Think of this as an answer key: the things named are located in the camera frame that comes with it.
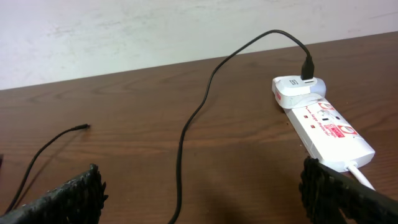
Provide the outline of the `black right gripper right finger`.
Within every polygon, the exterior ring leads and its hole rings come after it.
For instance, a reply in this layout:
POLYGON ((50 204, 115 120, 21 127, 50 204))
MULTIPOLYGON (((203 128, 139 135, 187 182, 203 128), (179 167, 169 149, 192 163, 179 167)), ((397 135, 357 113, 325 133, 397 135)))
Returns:
POLYGON ((397 201, 324 166, 318 159, 303 162, 299 191, 311 223, 396 224, 397 201))

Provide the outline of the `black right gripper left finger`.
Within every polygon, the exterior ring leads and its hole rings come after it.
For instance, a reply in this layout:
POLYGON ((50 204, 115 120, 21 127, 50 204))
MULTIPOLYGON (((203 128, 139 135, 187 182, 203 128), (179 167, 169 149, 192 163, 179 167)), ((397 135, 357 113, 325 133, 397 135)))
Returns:
POLYGON ((98 224, 108 196, 96 164, 41 198, 1 216, 1 224, 98 224))

